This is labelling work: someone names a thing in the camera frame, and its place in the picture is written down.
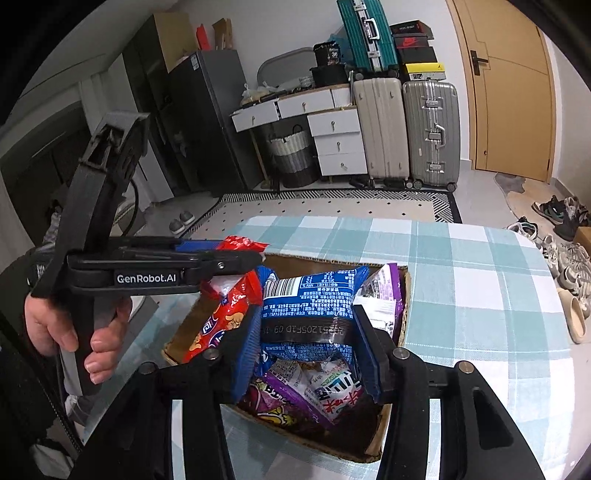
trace drawer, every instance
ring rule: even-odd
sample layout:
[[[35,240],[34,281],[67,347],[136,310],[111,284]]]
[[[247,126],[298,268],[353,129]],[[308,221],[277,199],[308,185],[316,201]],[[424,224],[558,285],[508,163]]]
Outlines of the drawer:
[[[308,115],[308,123],[312,137],[361,132],[356,108]]]
[[[279,115],[277,114],[275,102],[264,102],[245,108],[236,115],[233,115],[232,120],[234,121],[236,131],[241,132],[252,127],[258,127],[259,125],[277,122]]]
[[[339,155],[318,155],[320,171],[329,175],[361,175],[368,172],[364,153],[341,153]]]
[[[329,89],[279,99],[277,100],[277,106],[279,107],[281,118],[305,115],[306,113],[329,110],[335,107]]]
[[[331,90],[331,92],[333,94],[333,102],[335,103],[335,108],[353,105],[353,102],[351,101],[350,87],[336,88],[334,90]]]
[[[315,137],[318,155],[337,155],[339,153],[364,153],[363,138],[360,133],[322,135]]]

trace white wall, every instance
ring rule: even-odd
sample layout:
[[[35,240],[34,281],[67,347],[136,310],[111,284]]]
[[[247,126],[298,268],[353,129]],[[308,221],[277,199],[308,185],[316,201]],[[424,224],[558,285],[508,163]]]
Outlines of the white wall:
[[[437,59],[445,64],[447,79],[458,91],[462,147],[469,158],[470,126],[466,79],[460,47],[445,0],[382,0],[389,24],[423,20],[433,30]],[[234,48],[238,50],[246,80],[256,86],[261,64],[277,55],[328,40],[342,28],[335,0],[184,0],[175,9],[189,14],[194,27],[204,24],[213,45],[212,24],[223,17],[232,20]]]
[[[548,45],[557,96],[552,176],[591,205],[591,91],[558,47]]]

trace cable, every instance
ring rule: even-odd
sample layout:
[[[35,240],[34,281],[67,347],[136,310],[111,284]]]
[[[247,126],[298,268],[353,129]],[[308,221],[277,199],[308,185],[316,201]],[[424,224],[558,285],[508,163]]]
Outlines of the cable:
[[[134,222],[135,222],[135,218],[138,216],[138,210],[139,210],[138,186],[135,184],[134,179],[131,179],[129,182],[131,183],[131,186],[134,188],[134,195],[135,195],[134,212],[131,214],[131,220],[129,221],[129,225],[127,227],[125,227],[125,230],[123,231],[121,236],[127,236],[127,234],[131,231],[131,228],[133,227]]]

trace rug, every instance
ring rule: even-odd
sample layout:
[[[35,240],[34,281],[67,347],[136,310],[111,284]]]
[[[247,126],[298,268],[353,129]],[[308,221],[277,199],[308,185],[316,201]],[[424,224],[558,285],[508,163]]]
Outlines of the rug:
[[[554,233],[554,225],[533,211],[531,204],[534,202],[547,202],[552,198],[552,195],[556,195],[559,200],[563,200],[564,196],[558,190],[543,181],[526,179],[506,173],[497,173],[495,182],[505,194],[507,205],[517,218],[525,216],[530,222],[536,223],[539,237],[544,238],[546,235],[553,235],[555,239],[557,238]]]
[[[461,223],[452,193],[420,190],[290,190],[228,193],[183,236],[221,238],[226,230],[259,215],[353,216]]]

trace barcode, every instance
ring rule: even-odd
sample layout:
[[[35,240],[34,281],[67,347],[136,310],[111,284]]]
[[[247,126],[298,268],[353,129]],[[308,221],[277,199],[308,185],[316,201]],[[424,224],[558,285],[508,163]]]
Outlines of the barcode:
[[[297,297],[300,289],[301,277],[284,278],[283,280],[276,280],[265,283],[266,299],[274,297]]]

